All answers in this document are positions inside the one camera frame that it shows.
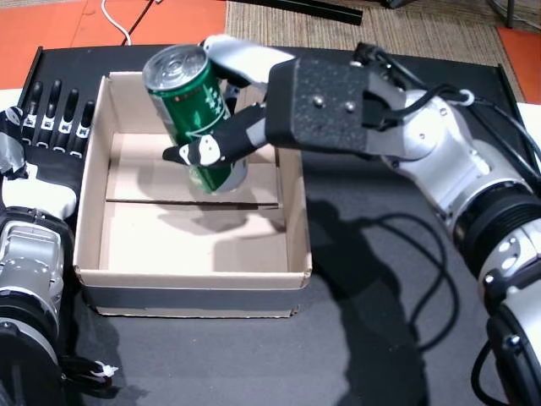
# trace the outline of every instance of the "black table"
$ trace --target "black table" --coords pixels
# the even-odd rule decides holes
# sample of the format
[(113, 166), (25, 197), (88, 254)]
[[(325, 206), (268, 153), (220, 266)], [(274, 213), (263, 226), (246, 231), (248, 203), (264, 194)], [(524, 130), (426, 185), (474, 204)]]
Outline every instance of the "black table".
[[(158, 48), (47, 51), (31, 79), (50, 85), (60, 77), (64, 89), (77, 85), (83, 98), (95, 96), (103, 73), (141, 69)], [(318, 52), (348, 58), (347, 52)], [(470, 88), (512, 111), (501, 69), (401, 60), (430, 83)], [(486, 137), (471, 124), (476, 136)], [(523, 147), (512, 134), (509, 141)], [(303, 165), (316, 268), (300, 313), (281, 320), (106, 318), (79, 295), (78, 353), (119, 366), (120, 390), (110, 399), (70, 393), (69, 404), (480, 404), (469, 374), (486, 341), (486, 313), (477, 284), (424, 198), (377, 163), (304, 153)], [(444, 281), (410, 326), (419, 299), (442, 272), (450, 275), (457, 303)], [(453, 314), (450, 331), (420, 351)], [(492, 359), (482, 383), (502, 397)]]

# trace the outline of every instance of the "black tape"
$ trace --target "black tape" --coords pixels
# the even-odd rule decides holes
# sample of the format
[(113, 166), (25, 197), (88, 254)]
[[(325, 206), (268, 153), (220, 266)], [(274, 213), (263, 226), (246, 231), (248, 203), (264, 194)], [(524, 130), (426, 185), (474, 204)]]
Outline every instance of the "black tape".
[(7, 178), (23, 178), (25, 175), (22, 123), (20, 108), (10, 107), (0, 112), (0, 174)]

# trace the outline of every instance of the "robotic hand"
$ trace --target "robotic hand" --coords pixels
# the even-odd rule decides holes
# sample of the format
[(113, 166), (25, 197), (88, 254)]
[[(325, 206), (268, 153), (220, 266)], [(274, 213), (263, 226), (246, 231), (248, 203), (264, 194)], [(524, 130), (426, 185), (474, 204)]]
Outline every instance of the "robotic hand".
[(0, 404), (61, 405), (64, 381), (104, 376), (62, 343), (84, 160), (24, 144), (21, 122), (17, 107), (0, 112)]
[(201, 45), (230, 84), (264, 90), (268, 83), (265, 104), (168, 148), (164, 159), (217, 166), (267, 143), (380, 157), (420, 188), (477, 278), (508, 398), (541, 404), (541, 202), (499, 150), (472, 137), (455, 107), (483, 99), (449, 85), (426, 90), (392, 57), (364, 44), (350, 64), (294, 59), (228, 36)]

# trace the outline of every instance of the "screw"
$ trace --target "screw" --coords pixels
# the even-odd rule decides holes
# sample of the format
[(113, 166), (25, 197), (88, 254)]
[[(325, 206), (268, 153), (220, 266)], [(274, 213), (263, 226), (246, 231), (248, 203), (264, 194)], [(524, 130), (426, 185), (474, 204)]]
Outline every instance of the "screw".
[(489, 274), (486, 277), (484, 277), (484, 283), (486, 285), (490, 285), (494, 281), (494, 276)]
[(355, 103), (353, 101), (346, 101), (346, 111), (347, 112), (354, 112), (355, 111)]
[(314, 105), (319, 108), (322, 108), (325, 104), (325, 99), (323, 96), (314, 96), (312, 100), (314, 101)]

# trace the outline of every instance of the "box flap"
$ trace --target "box flap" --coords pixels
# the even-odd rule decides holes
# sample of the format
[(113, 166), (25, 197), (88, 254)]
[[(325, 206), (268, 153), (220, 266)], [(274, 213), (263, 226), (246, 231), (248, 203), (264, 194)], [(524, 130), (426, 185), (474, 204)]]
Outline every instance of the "box flap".
[[(189, 169), (161, 159), (171, 145), (166, 134), (116, 134), (111, 152), (107, 199), (179, 203), (249, 203), (278, 205), (276, 164), (250, 163), (248, 175), (234, 191), (210, 195), (189, 179)], [(257, 156), (257, 162), (271, 156)]]
[(287, 272), (283, 215), (107, 202), (99, 267), (134, 277)]

